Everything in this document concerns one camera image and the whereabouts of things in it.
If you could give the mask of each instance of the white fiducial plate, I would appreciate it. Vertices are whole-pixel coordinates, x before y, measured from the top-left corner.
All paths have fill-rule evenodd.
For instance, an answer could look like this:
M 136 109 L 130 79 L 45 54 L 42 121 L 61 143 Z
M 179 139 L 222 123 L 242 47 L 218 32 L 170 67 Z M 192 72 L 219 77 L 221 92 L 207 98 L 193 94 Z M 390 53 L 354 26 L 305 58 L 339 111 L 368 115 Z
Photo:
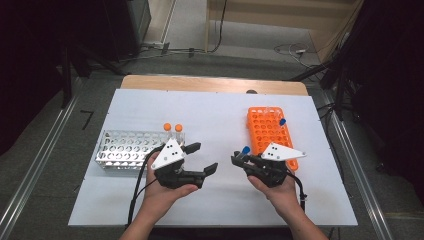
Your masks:
M 270 143 L 262 154 L 263 159 L 284 161 L 292 158 L 306 157 L 304 152 L 277 143 Z

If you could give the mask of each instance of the metal rail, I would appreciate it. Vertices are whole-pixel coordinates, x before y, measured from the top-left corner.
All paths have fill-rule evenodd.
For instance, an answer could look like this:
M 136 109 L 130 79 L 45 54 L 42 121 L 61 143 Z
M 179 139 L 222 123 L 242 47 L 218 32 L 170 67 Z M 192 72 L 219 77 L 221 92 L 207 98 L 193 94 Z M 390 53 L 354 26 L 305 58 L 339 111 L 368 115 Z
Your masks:
M 326 104 L 333 102 L 332 97 L 329 93 L 324 92 L 324 98 Z M 336 115 L 332 115 L 332 122 L 336 129 L 336 133 L 340 139 L 343 150 L 346 154 L 356 184 L 358 185 L 359 192 L 361 193 L 364 204 L 367 208 L 371 222 L 374 225 L 374 230 L 380 240 L 392 240 L 394 239 L 389 226 L 386 222 L 383 212 L 381 211 L 378 200 L 372 190 L 372 187 L 368 181 L 365 172 L 362 169 L 361 163 L 356 154 L 355 148 L 353 147 L 352 141 L 347 133 L 345 123 L 340 122 Z
M 28 169 L 28 172 L 26 173 L 16 192 L 13 194 L 12 198 L 9 200 L 6 206 L 6 211 L 4 212 L 4 215 L 1 217 L 0 221 L 0 239 L 9 238 L 9 235 L 12 232 L 13 227 L 15 226 L 15 223 L 18 220 L 18 217 L 21 214 L 26 202 L 28 201 L 38 178 L 43 172 L 44 166 L 50 157 L 50 153 L 52 152 L 66 122 L 69 119 L 69 116 L 72 113 L 84 83 L 85 82 L 81 78 L 77 78 L 75 80 L 75 95 L 70 100 L 68 106 L 59 112 L 52 128 L 50 129 L 46 139 L 43 142 L 43 145 L 41 146 L 30 168 Z

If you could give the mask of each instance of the white table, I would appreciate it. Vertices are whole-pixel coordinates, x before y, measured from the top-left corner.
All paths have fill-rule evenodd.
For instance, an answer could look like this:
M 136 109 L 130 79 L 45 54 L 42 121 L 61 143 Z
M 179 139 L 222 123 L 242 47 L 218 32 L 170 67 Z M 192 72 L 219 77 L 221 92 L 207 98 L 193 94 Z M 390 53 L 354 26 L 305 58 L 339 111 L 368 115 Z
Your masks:
M 231 164 L 233 151 L 249 145 L 245 121 L 251 106 L 281 107 L 294 147 L 307 153 L 307 157 L 298 159 L 296 175 L 308 195 L 306 214 L 311 220 L 320 226 L 357 225 L 311 97 L 118 89 L 102 131 L 161 131 L 165 122 L 181 123 L 186 143 L 202 143 L 199 151 L 187 156 L 185 169 L 201 171 L 219 163 L 217 172 L 206 178 L 203 188 L 178 200 L 158 226 L 285 225 L 263 194 L 250 185 L 244 171 Z M 94 161 L 96 152 L 97 148 L 70 226 L 122 226 L 127 221 L 136 176 L 103 170 Z

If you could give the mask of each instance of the black curtain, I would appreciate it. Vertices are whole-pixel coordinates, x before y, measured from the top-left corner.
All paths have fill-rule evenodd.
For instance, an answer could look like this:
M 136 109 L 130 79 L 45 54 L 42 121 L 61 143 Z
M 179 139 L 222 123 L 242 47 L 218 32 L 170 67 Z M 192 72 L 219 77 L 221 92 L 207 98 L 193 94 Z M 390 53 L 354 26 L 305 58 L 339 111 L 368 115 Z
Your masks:
M 366 1 L 374 14 L 346 61 L 360 85 L 352 103 L 380 160 L 424 202 L 424 2 Z

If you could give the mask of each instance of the cable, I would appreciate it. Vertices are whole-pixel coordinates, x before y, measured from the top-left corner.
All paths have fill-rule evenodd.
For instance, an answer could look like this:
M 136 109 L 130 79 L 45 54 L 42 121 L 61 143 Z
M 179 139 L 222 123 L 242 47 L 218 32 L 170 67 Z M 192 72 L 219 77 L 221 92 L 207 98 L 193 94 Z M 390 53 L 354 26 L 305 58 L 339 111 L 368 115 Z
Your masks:
M 287 175 L 290 176 L 290 177 L 292 177 L 296 181 L 297 185 L 299 185 L 300 207 L 303 209 L 303 211 L 305 211 L 305 202 L 306 202 L 306 198 L 308 197 L 308 195 L 306 195 L 303 192 L 302 182 L 300 181 L 300 179 L 298 177 L 296 177 L 295 175 L 293 175 L 290 172 L 287 172 Z
M 168 49 L 168 50 L 171 51 L 171 52 L 174 52 L 174 53 L 177 53 L 177 52 L 193 53 L 193 52 L 195 52 L 195 53 L 209 54 L 209 53 L 216 52 L 218 50 L 219 46 L 221 46 L 221 41 L 222 41 L 222 26 L 224 25 L 224 16 L 225 16 L 225 11 L 227 9 L 227 2 L 228 2 L 228 0 L 225 0 L 225 2 L 224 2 L 224 8 L 222 9 L 221 21 L 220 21 L 220 26 L 219 26 L 219 39 L 218 39 L 218 43 L 216 44 L 216 46 L 215 46 L 215 48 L 213 50 L 207 51 L 207 52 L 205 52 L 205 50 L 203 50 L 203 49 L 196 49 L 196 48 L 189 48 L 189 49 Z
M 131 200 L 131 203 L 130 203 L 130 209 L 129 209 L 129 212 L 128 212 L 128 222 L 127 222 L 127 224 L 125 225 L 125 229 L 127 229 L 129 226 L 130 226 L 130 224 L 131 224 L 131 222 L 132 222 L 132 218 L 133 218 L 133 214 L 134 214 L 134 207 L 135 207 L 135 202 L 137 201 L 137 197 L 140 195 L 140 193 L 146 188 L 146 187 L 148 187 L 148 186 L 150 186 L 150 184 L 152 184 L 154 181 L 156 181 L 156 179 L 155 180 L 153 180 L 152 182 L 150 182 L 149 184 L 147 184 L 144 188 L 142 188 L 141 190 L 140 190 L 140 192 L 138 192 L 138 188 L 139 188 L 139 186 L 140 186 L 140 182 L 141 182 L 141 177 L 143 176 L 143 172 L 144 172 L 144 169 L 146 168 L 146 165 L 147 165 L 147 162 L 148 162 L 148 160 L 152 157 L 152 155 L 155 153 L 155 152 L 160 152 L 160 151 L 162 151 L 162 149 L 165 147 L 165 144 L 163 144 L 162 146 L 159 146 L 159 147 L 157 147 L 157 148 L 154 148 L 149 154 L 147 154 L 146 156 L 145 156 L 145 158 L 144 158 L 144 162 L 143 162 L 143 164 L 141 165 L 141 168 L 140 168 L 140 172 L 138 173 L 138 178 L 137 178 L 137 183 L 136 183 L 136 185 L 135 185 L 135 189 L 134 189 L 134 194 L 133 194 L 133 198 L 132 198 L 132 200 Z
M 141 192 L 144 191 L 144 189 L 146 189 L 148 186 L 152 185 L 154 182 L 156 182 L 158 179 L 155 178 L 153 181 L 149 182 L 148 184 L 146 184 L 146 186 L 144 186 L 138 193 L 137 193 L 137 198 L 140 195 Z

